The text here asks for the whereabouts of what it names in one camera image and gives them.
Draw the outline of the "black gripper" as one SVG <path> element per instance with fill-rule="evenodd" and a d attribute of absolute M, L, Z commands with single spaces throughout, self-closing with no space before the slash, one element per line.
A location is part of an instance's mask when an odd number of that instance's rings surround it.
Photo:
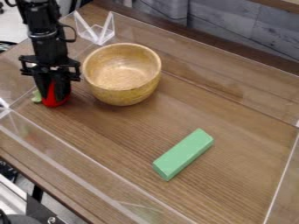
<path fill-rule="evenodd" d="M 65 58 L 56 63 L 41 63 L 34 55 L 21 55 L 21 75 L 32 76 L 41 97 L 46 98 L 48 89 L 52 83 L 49 72 L 58 72 L 53 75 L 53 94 L 56 102 L 62 102 L 70 95 L 70 81 L 80 81 L 80 62 Z"/>

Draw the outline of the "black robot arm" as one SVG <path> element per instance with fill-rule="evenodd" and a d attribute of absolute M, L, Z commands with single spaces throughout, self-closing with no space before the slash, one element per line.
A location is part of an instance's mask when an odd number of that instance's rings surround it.
<path fill-rule="evenodd" d="M 15 7 L 22 23 L 28 28 L 33 55 L 21 55 L 21 75 L 32 76 L 41 94 L 41 103 L 57 107 L 70 97 L 70 83 L 80 81 L 80 62 L 69 58 L 65 28 L 74 29 L 60 22 L 60 6 L 56 0 L 3 0 L 9 7 Z"/>

